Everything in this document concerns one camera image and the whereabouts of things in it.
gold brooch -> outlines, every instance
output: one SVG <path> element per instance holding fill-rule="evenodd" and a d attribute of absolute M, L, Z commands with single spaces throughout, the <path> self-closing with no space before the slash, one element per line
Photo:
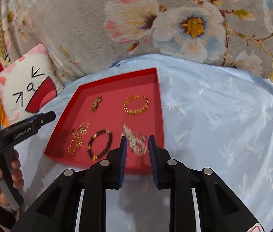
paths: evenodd
<path fill-rule="evenodd" d="M 96 97 L 95 101 L 93 102 L 93 107 L 91 108 L 92 112 L 97 111 L 98 106 L 99 106 L 99 104 L 100 104 L 101 101 L 102 101 L 102 96 Z"/>
<path fill-rule="evenodd" d="M 80 135 L 86 134 L 89 126 L 90 124 L 86 122 L 86 124 L 85 123 L 81 124 L 77 130 L 72 130 L 71 134 L 73 135 L 73 138 L 68 147 L 68 153 L 74 155 L 75 150 L 83 145 L 82 138 L 80 137 Z"/>

gold bracelet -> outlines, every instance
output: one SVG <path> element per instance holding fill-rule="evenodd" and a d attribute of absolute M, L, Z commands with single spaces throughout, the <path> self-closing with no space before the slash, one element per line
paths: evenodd
<path fill-rule="evenodd" d="M 99 104 L 100 104 L 101 101 L 102 101 L 102 96 L 101 95 L 98 96 L 98 97 L 96 97 L 95 101 L 93 102 L 93 107 L 91 108 L 92 112 L 97 111 L 98 106 L 99 106 Z"/>
<path fill-rule="evenodd" d="M 109 140 L 106 145 L 106 147 L 103 149 L 103 151 L 100 154 L 94 155 L 91 151 L 91 147 L 93 145 L 94 140 L 101 134 L 107 133 L 109 135 Z M 94 136 L 91 137 L 91 139 L 88 142 L 88 148 L 87 148 L 87 153 L 89 154 L 89 157 L 93 160 L 96 161 L 100 158 L 102 158 L 109 150 L 113 142 L 113 134 L 110 129 L 103 129 L 98 131 L 97 133 L 94 134 Z"/>
<path fill-rule="evenodd" d="M 145 112 L 145 111 L 147 110 L 147 108 L 148 108 L 148 99 L 147 99 L 146 96 L 143 96 L 143 99 L 145 100 L 146 104 L 145 104 L 145 106 L 143 106 L 141 109 L 138 109 L 138 110 L 129 110 L 129 109 L 127 109 L 127 105 L 128 105 L 131 101 L 136 100 L 136 99 L 138 99 L 139 97 L 140 97 L 140 95 L 137 94 L 137 95 L 134 95 L 134 96 L 129 97 L 129 98 L 125 101 L 125 103 L 124 103 L 124 110 L 125 110 L 126 113 L 131 114 L 131 115 L 138 115 L 138 114 L 141 114 L 141 113 L 143 113 L 143 112 Z"/>

black handle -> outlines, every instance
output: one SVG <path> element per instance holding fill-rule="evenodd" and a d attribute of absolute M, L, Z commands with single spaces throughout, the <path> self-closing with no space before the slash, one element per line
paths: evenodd
<path fill-rule="evenodd" d="M 0 154 L 0 169 L 3 172 L 3 176 L 0 178 L 0 188 L 9 201 L 11 208 L 14 211 L 17 211 L 24 203 L 24 199 L 20 191 L 13 186 L 13 180 L 11 177 L 11 174 L 14 171 L 11 167 L 11 161 L 14 158 L 13 153 L 14 149 L 11 148 L 3 154 Z"/>

cat pillow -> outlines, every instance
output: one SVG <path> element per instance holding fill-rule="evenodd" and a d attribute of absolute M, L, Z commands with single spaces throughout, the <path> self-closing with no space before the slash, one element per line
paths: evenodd
<path fill-rule="evenodd" d="M 10 124 L 34 116 L 62 90 L 43 44 L 0 72 L 0 99 Z"/>

metal bolt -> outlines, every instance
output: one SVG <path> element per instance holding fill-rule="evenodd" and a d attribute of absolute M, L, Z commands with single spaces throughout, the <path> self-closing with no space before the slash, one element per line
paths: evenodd
<path fill-rule="evenodd" d="M 102 165 L 103 167 L 106 167 L 110 164 L 110 162 L 107 159 L 104 159 L 102 161 L 100 161 L 100 165 Z"/>
<path fill-rule="evenodd" d="M 169 159 L 169 160 L 168 160 L 168 164 L 169 164 L 170 166 L 175 166 L 175 165 L 177 164 L 177 161 L 174 160 L 174 159 Z"/>
<path fill-rule="evenodd" d="M 65 176 L 71 176 L 73 174 L 73 170 L 72 169 L 67 169 L 67 170 L 65 170 L 65 172 L 64 172 L 64 175 Z"/>
<path fill-rule="evenodd" d="M 211 175 L 213 174 L 213 170 L 211 170 L 210 168 L 204 168 L 204 173 L 207 174 L 207 175 Z"/>

